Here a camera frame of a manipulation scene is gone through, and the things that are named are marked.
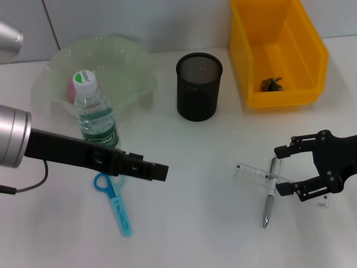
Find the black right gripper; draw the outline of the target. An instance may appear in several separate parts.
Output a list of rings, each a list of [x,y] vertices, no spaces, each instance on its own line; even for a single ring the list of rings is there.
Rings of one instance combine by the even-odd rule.
[[[301,152],[313,153],[319,176],[296,182],[277,183],[281,196],[297,194],[300,201],[317,198],[328,193],[340,193],[346,180],[356,174],[356,136],[339,138],[329,130],[316,134],[293,136],[290,145],[274,149],[278,159]]]

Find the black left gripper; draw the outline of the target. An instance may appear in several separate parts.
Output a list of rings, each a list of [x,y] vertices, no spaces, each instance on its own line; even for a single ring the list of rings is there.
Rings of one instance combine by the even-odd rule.
[[[166,181],[169,168],[143,161],[142,155],[36,129],[31,130],[25,156],[150,181]]]

